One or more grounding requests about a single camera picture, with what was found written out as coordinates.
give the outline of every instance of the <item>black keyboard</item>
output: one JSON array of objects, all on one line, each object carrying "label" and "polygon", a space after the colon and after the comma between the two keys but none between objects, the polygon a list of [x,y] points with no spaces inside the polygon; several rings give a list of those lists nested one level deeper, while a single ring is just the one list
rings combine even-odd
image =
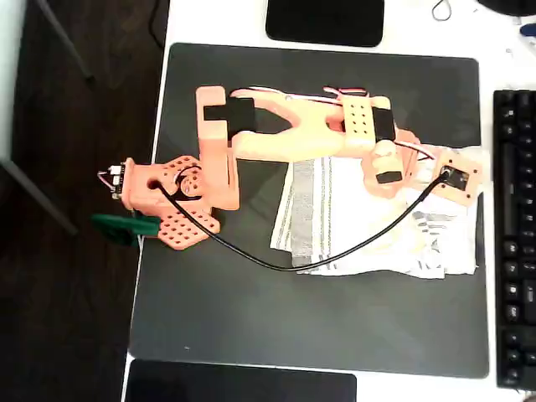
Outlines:
[{"label": "black keyboard", "polygon": [[497,384],[536,390],[536,91],[493,97]]}]

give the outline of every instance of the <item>black tablet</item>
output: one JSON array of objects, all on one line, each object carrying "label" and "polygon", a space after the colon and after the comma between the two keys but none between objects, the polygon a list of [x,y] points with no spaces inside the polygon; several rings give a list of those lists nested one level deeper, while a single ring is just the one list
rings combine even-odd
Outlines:
[{"label": "black tablet", "polygon": [[269,0],[271,39],[374,47],[384,32],[384,0]]}]

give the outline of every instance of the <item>striped towel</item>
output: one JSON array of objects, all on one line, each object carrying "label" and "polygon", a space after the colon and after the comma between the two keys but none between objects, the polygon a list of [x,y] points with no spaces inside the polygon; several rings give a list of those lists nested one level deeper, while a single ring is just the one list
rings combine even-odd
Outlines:
[{"label": "striped towel", "polygon": [[[458,152],[482,160],[480,147]],[[415,180],[429,183],[434,163],[419,164]],[[420,194],[405,188],[387,200],[369,194],[362,183],[358,159],[324,157],[290,163],[271,247],[291,252],[294,266],[324,260],[383,229]],[[306,273],[343,276],[396,271],[421,278],[472,274],[476,222],[476,203],[466,208],[432,194],[371,245]]]}]

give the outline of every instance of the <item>black cable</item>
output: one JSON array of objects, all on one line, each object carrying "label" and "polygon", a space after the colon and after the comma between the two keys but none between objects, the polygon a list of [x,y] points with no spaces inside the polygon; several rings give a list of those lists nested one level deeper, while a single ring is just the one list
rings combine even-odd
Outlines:
[{"label": "black cable", "polygon": [[164,44],[160,41],[160,39],[157,37],[157,35],[154,32],[154,20],[157,17],[158,9],[160,8],[160,1],[161,0],[155,0],[154,4],[152,5],[151,15],[149,16],[149,34],[152,37],[152,40],[154,40],[154,43],[157,44],[158,48],[160,50],[164,50]]},{"label": "black cable", "polygon": [[[444,18],[438,18],[436,16],[436,9],[442,4],[442,3],[445,3],[445,6],[446,8],[448,9],[448,15]],[[437,21],[438,23],[444,23],[445,21],[448,21],[449,19],[451,19],[452,17],[452,7],[451,7],[451,2],[450,0],[439,0],[439,2],[437,2],[435,4],[435,6],[432,8],[432,17],[434,18],[435,21]]]},{"label": "black cable", "polygon": [[426,187],[424,189],[424,191],[419,195],[419,197],[397,219],[395,219],[385,229],[379,231],[374,236],[366,239],[365,241],[362,241],[358,245],[355,245],[351,249],[348,249],[348,250],[342,252],[341,254],[334,255],[333,257],[329,257],[329,258],[326,258],[325,260],[314,262],[312,264],[306,264],[306,265],[301,265],[301,266],[293,266],[291,268],[285,267],[285,266],[273,265],[273,264],[271,264],[269,262],[265,262],[263,260],[260,260],[257,257],[255,257],[254,255],[251,255],[250,253],[248,253],[247,251],[241,250],[236,245],[232,245],[227,240],[224,240],[221,237],[219,237],[218,235],[212,233],[210,230],[208,230],[202,224],[200,224],[192,215],[190,215],[186,209],[181,207],[177,203],[177,201],[175,201],[173,199],[173,197],[166,191],[166,189],[162,186],[162,184],[160,182],[158,182],[158,181],[152,182],[151,183],[151,189],[158,188],[162,192],[162,194],[164,194],[164,197],[166,197],[167,200],[172,204],[172,206],[175,207],[186,218],[188,218],[188,220],[190,222],[192,222],[195,226],[197,226],[198,229],[202,230],[210,238],[216,240],[218,243],[220,243],[221,245],[224,245],[225,247],[231,249],[235,253],[242,255],[243,257],[247,258],[248,260],[251,260],[251,261],[255,262],[256,264],[258,264],[260,266],[264,266],[265,268],[269,268],[269,269],[274,270],[274,271],[297,272],[297,271],[310,270],[312,268],[318,268],[318,266],[326,265],[326,264],[329,264],[329,263],[334,262],[336,260],[340,260],[341,258],[343,258],[343,257],[345,257],[345,256],[347,256],[349,254],[352,254],[354,251],[362,249],[365,245],[369,245],[370,243],[372,243],[376,239],[378,239],[381,236],[385,235],[387,232],[392,230],[397,224],[399,224],[402,221],[402,219],[404,219],[406,216],[408,216],[410,214],[410,212],[413,209],[415,209],[415,207],[420,202],[422,202],[426,197],[428,197],[428,195],[431,193],[431,191],[434,189],[434,187],[436,185],[438,185],[439,183],[445,182],[448,177],[449,177],[449,173],[448,172],[443,172],[436,180],[434,180],[432,183],[430,183],[428,185],[428,187]]}]

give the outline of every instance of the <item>connector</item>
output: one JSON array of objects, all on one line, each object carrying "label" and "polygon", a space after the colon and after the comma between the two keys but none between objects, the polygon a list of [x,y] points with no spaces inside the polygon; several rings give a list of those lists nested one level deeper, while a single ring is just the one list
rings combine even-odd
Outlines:
[{"label": "connector", "polygon": [[111,176],[111,197],[113,199],[121,199],[123,180],[125,178],[125,163],[110,166],[108,168],[108,174]]}]

